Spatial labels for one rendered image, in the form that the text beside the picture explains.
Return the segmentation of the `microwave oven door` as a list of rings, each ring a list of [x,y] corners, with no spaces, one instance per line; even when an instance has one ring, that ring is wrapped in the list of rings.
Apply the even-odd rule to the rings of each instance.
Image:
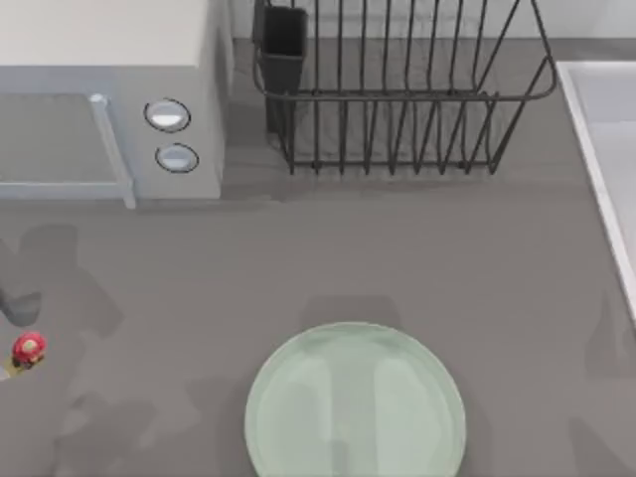
[[[107,96],[0,92],[0,200],[121,200],[135,209]]]

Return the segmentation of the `black cutlery holder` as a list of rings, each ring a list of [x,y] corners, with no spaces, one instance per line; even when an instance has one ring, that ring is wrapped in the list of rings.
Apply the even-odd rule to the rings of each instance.
[[[254,0],[252,40],[267,95],[296,94],[306,58],[308,15],[302,7]]]

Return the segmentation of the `large round microwave knob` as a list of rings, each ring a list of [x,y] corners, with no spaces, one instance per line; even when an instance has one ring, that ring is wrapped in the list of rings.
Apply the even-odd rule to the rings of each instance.
[[[151,127],[165,133],[186,129],[192,118],[187,106],[173,98],[161,98],[146,103],[143,116]]]

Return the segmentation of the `pale microwave oven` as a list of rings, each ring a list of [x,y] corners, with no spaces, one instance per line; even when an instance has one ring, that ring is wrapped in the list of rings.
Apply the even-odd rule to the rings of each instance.
[[[0,0],[0,92],[107,96],[137,204],[220,196],[233,74],[228,0]],[[186,129],[146,122],[161,98],[187,106]],[[194,171],[155,162],[173,143],[198,153]]]

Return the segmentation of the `pale green plate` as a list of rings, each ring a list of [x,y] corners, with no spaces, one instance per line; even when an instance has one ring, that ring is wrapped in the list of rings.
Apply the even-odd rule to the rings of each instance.
[[[262,364],[244,408],[256,477],[458,477],[463,398],[444,364],[394,328],[303,331]]]

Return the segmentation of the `small round microwave knob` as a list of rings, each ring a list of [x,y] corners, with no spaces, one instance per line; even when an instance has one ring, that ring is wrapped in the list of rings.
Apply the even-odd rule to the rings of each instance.
[[[171,174],[188,174],[200,164],[198,153],[183,143],[173,143],[158,147],[154,153],[155,162]]]

